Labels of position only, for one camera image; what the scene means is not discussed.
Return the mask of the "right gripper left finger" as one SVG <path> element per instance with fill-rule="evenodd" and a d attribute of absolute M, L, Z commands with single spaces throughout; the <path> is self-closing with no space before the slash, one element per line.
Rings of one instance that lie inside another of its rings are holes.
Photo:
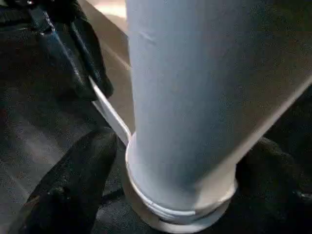
<path fill-rule="evenodd" d="M 79 139 L 49 170 L 19 214 L 21 234 L 89 234 L 117 155 L 108 127 Z"/>

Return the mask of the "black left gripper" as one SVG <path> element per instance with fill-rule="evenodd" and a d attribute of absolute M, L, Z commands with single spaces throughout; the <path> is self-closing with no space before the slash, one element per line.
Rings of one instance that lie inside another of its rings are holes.
<path fill-rule="evenodd" d="M 89 76 L 106 96 L 113 86 L 106 74 L 98 38 L 76 0 L 24 0 L 23 8 L 30 15 L 46 48 L 72 91 L 81 99 L 95 100 Z M 57 24 L 70 27 L 56 27 Z"/>

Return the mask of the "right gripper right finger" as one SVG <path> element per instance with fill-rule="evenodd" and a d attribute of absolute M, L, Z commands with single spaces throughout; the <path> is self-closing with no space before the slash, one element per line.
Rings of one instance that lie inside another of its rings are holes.
<path fill-rule="evenodd" d="M 238 163 L 229 213 L 235 233 L 310 234 L 312 178 L 273 141 L 262 138 Z"/>

